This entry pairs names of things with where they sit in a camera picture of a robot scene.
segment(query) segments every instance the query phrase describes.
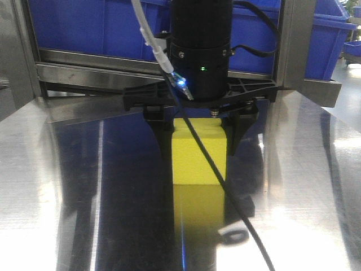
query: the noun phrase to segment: black cable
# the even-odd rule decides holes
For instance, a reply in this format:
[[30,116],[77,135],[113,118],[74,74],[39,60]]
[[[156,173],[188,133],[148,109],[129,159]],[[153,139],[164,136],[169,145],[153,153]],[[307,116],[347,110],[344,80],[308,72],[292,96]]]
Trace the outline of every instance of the black cable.
[[256,230],[254,229],[252,223],[249,221],[248,217],[246,216],[246,214],[244,213],[244,211],[242,210],[242,208],[237,204],[237,201],[235,200],[235,198],[233,197],[233,194],[231,192],[231,190],[228,188],[225,180],[223,179],[222,174],[220,173],[219,169],[217,168],[215,162],[213,161],[212,157],[209,155],[207,149],[204,147],[202,140],[200,139],[200,137],[198,136],[197,132],[195,131],[191,121],[189,120],[184,107],[182,106],[179,98],[177,97],[177,95],[174,92],[174,89],[169,81],[168,75],[163,72],[163,76],[165,78],[165,81],[168,85],[169,91],[174,99],[174,102],[176,104],[176,106],[179,109],[180,114],[183,117],[184,122],[187,124],[188,129],[190,130],[193,138],[195,139],[197,145],[199,146],[199,149],[202,151],[204,157],[206,158],[207,162],[209,163],[210,167],[212,168],[212,171],[214,172],[215,176],[218,179],[219,184],[222,186],[222,189],[224,190],[225,194],[227,195],[227,197],[229,198],[229,200],[231,201],[231,203],[233,204],[233,206],[235,207],[237,213],[239,214],[240,218],[243,220],[244,224],[246,225],[247,229],[249,230],[249,232],[251,233],[254,241],[256,242],[268,268],[270,271],[275,271],[275,268],[273,266],[273,263],[270,259],[270,256],[268,255],[258,233],[256,232]]
[[256,14],[262,21],[265,22],[265,24],[272,30],[273,34],[276,37],[276,48],[272,51],[261,51],[261,50],[257,50],[255,48],[249,47],[247,45],[241,44],[241,45],[237,45],[237,46],[233,47],[231,49],[231,52],[234,53],[237,48],[243,48],[244,50],[250,52],[251,54],[262,57],[262,58],[265,58],[267,56],[271,56],[272,54],[274,54],[279,48],[280,33],[278,31],[277,26],[273,23],[273,21],[271,21],[271,19],[268,18],[267,15],[262,10],[260,10],[257,6],[255,6],[254,4],[251,4],[247,1],[234,1],[233,4],[248,8],[249,10],[251,10],[251,12]]

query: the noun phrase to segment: screw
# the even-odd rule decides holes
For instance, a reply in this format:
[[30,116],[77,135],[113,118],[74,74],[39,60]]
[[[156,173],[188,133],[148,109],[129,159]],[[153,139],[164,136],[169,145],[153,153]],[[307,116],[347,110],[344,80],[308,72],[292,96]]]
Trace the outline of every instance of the screw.
[[211,108],[210,109],[210,115],[211,115],[211,117],[218,117],[219,109],[218,108]]

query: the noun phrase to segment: steel beam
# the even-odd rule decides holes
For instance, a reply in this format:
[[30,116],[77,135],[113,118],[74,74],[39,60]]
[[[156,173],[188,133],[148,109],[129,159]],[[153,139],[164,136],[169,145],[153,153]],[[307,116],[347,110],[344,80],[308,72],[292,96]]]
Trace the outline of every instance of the steel beam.
[[280,10],[280,50],[274,79],[279,86],[302,92],[316,0],[283,0]]
[[11,85],[16,108],[41,95],[26,1],[0,1],[0,60]]

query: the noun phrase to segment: cable connector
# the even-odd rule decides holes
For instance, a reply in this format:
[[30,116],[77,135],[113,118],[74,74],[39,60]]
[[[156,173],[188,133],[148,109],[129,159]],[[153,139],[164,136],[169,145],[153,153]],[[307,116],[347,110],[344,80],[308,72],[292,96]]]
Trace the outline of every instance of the cable connector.
[[181,90],[185,96],[187,96],[188,100],[194,100],[193,95],[187,86],[187,80],[184,77],[177,74],[176,72],[170,73],[168,77],[171,85],[174,88]]

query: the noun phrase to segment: reflective metal sheet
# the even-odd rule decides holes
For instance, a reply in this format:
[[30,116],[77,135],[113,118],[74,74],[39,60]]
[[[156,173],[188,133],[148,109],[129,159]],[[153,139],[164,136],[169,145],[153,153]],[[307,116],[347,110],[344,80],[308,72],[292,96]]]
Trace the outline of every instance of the reflective metal sheet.
[[[267,270],[252,239],[222,243],[244,227],[222,193],[173,198],[141,113],[73,104],[33,101],[0,123],[0,270]],[[361,135],[295,91],[258,105],[227,182],[276,270],[361,270]]]

